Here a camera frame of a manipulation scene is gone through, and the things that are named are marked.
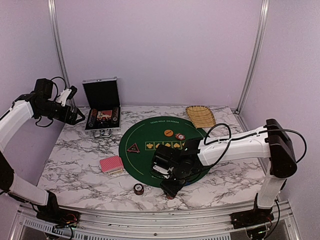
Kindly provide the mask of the triangular dealer button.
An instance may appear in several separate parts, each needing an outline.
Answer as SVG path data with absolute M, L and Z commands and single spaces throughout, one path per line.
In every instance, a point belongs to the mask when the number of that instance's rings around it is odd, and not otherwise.
M 133 145 L 131 145 L 126 151 L 128 153 L 140 153 L 140 149 L 137 143 L 134 143 Z

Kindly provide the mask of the orange big blind button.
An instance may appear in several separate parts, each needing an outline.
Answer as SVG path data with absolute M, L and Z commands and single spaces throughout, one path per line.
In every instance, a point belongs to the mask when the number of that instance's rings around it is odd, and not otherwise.
M 165 135 L 166 137 L 171 137 L 171 136 L 174 135 L 174 131 L 171 130 L 171 129 L 166 129 L 166 130 L 164 131 L 164 135 Z

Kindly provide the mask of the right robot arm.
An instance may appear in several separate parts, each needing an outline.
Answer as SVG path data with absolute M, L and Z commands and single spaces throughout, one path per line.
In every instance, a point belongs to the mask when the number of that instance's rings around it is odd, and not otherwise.
M 254 130 L 210 140 L 207 136 L 185 141 L 182 148 L 160 144 L 152 157 L 151 173 L 163 176 L 160 188 L 174 198 L 186 185 L 223 161 L 249 158 L 269 159 L 267 173 L 247 219 L 258 224 L 272 210 L 274 200 L 287 178 L 298 166 L 289 129 L 273 118 Z

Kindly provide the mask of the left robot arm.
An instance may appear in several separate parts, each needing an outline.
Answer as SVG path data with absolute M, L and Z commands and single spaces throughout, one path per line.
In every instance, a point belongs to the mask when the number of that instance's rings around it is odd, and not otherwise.
M 44 132 L 53 135 L 48 127 L 54 120 L 75 125 L 85 119 L 77 107 L 67 105 L 77 92 L 75 86 L 58 90 L 56 81 L 40 78 L 34 90 L 15 99 L 0 118 L 0 190 L 20 201 L 43 209 L 53 223 L 63 219 L 55 194 L 37 186 L 40 172 L 49 155 L 50 140 L 40 136 L 40 130 L 31 125 L 32 119 L 47 118 Z

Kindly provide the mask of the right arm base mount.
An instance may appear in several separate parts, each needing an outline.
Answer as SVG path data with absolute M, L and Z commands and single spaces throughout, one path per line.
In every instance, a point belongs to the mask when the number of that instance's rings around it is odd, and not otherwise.
M 230 218 L 234 229 L 264 224 L 275 219 L 270 212 L 254 212 L 253 210 L 232 213 Z

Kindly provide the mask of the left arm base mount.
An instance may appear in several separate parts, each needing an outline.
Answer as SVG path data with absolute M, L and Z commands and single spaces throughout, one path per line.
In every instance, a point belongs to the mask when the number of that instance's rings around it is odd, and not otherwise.
M 76 227 L 78 225 L 80 213 L 78 211 L 62 209 L 58 214 L 38 212 L 36 217 L 40 220 L 57 225 L 57 228 L 68 228 Z

